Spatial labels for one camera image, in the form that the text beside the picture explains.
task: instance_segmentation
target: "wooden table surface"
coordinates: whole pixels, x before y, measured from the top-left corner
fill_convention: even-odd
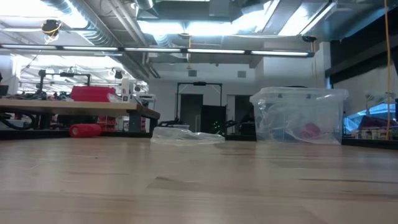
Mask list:
[[[398,151],[0,142],[0,223],[398,223]]]
[[[64,115],[129,116],[127,110],[138,111],[148,118],[159,119],[160,114],[134,103],[103,103],[49,100],[0,100],[0,108],[15,108],[36,113]]]

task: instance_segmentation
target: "cable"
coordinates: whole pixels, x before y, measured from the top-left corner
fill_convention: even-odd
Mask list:
[[[390,91],[391,91],[391,49],[390,49],[390,35],[388,26],[388,5],[387,0],[384,0],[384,19],[386,24],[386,43],[387,43],[387,131],[386,140],[390,138],[391,112],[390,112]]]
[[[42,24],[42,31],[43,31],[43,33],[54,35],[53,33],[56,33],[56,31],[58,31],[58,30],[61,28],[62,23],[60,23],[60,25],[59,25],[57,28],[55,28],[54,30],[50,30],[50,31],[44,31],[44,30],[43,30],[43,26],[44,26],[44,24]]]
[[[61,27],[61,25],[62,25],[62,24],[60,24],[56,29],[53,30],[50,39],[52,39],[52,37],[54,36],[54,34],[57,33],[57,31],[59,30],[59,28]],[[47,41],[45,42],[44,45],[47,45],[47,44],[49,44],[50,42],[52,42],[52,41],[50,41],[50,39],[47,40]],[[35,56],[35,57],[34,57],[22,70],[21,70],[21,75],[22,75],[24,72],[26,72],[26,70],[28,70],[28,68],[30,67],[30,65],[34,62],[34,60],[37,59],[38,56],[39,56],[39,55],[37,54],[37,55],[36,55],[36,56]]]
[[[15,108],[1,108],[0,112],[22,114],[22,115],[28,116],[32,120],[32,122],[30,122],[30,124],[28,126],[21,128],[21,127],[11,124],[6,118],[4,118],[3,116],[0,115],[0,122],[4,123],[7,127],[18,130],[18,131],[25,131],[30,128],[33,128],[36,123],[36,118],[28,111],[18,110]]]

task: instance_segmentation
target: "door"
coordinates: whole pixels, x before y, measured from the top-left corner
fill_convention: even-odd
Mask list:
[[[203,106],[203,95],[199,94],[181,94],[180,119],[185,124],[189,124],[189,130],[200,131],[197,119]]]
[[[252,104],[250,103],[250,96],[235,96],[235,121],[241,120],[247,115]],[[241,134],[239,129],[235,129],[236,133]]]

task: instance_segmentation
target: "yellow cord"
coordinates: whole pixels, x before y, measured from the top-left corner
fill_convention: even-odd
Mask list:
[[[313,51],[314,51],[314,66],[315,66],[315,88],[318,88],[318,72],[317,72],[317,41],[313,42]]]
[[[384,0],[384,19],[386,20],[386,42],[387,42],[387,132],[386,140],[390,138],[390,90],[391,90],[391,49],[390,49],[390,35],[388,31],[388,5],[387,0]]]
[[[61,28],[61,25],[62,25],[62,23],[61,23],[57,28],[55,28],[54,30],[51,30],[51,31],[44,31],[44,30],[43,30],[43,25],[42,25],[42,31],[43,31],[43,33],[45,33],[45,34],[51,34],[51,33],[53,33],[53,32],[56,32],[57,30],[59,30],[59,29]]]

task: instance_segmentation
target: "plastic storage bin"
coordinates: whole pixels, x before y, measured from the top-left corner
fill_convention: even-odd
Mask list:
[[[174,128],[189,129],[189,124],[175,124]]]
[[[347,90],[268,87],[250,97],[258,141],[341,144]]]

